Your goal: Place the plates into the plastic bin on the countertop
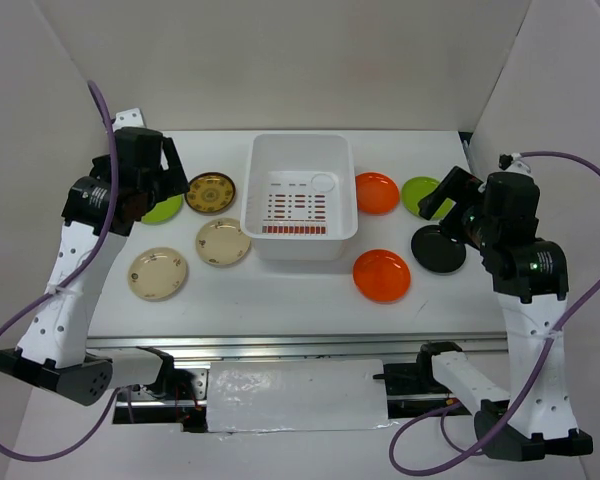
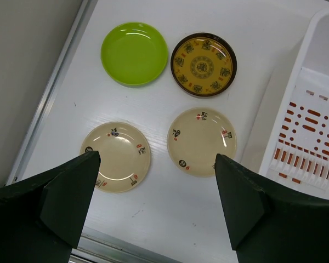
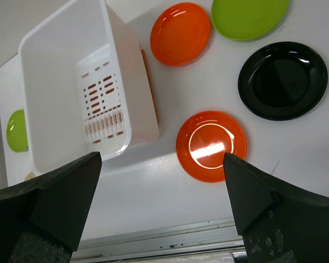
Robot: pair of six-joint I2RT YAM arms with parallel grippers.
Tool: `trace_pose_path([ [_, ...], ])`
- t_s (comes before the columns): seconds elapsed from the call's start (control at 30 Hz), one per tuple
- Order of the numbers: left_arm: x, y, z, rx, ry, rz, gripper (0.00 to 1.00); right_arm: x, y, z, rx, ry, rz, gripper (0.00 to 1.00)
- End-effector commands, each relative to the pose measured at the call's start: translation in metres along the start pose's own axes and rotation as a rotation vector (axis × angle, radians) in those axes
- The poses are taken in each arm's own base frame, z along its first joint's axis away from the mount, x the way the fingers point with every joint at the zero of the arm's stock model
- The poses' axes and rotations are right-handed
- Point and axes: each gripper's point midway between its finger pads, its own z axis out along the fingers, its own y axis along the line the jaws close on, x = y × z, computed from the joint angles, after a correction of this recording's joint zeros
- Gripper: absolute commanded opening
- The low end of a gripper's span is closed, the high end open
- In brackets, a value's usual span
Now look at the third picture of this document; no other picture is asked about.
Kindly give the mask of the black plate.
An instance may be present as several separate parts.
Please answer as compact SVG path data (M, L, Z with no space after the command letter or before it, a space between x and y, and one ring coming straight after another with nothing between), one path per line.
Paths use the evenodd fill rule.
M287 121L311 111L328 85L323 58L298 42L276 42L254 52L239 73L241 101L255 115Z

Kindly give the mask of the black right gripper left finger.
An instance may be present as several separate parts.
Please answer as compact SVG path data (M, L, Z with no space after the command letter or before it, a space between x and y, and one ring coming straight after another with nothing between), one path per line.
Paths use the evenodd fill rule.
M101 172L99 152L0 189L0 262L69 262Z

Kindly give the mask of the green plate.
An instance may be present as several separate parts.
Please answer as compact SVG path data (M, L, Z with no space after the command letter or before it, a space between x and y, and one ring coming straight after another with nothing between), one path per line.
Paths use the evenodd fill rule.
M249 41L273 29L283 18L289 1L217 0L212 2L211 20L225 38Z
M9 117L6 139L9 148L14 152L24 152L28 149L29 145L23 109L16 110Z

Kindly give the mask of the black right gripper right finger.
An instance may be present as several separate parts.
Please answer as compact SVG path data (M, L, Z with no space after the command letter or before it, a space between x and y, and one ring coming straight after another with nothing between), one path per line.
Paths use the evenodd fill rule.
M329 262L329 197L287 183L232 153L223 159L249 262Z

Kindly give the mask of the orange plate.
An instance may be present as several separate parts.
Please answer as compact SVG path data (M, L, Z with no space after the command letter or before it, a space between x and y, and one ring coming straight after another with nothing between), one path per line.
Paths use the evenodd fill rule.
M162 64L181 66L203 52L210 34L211 23L206 11L198 4L181 2L157 18L150 34L150 48Z
M247 137L240 124L220 111L202 111L188 118L178 131L175 150L181 167L207 183L225 180L223 159L232 153L245 159Z

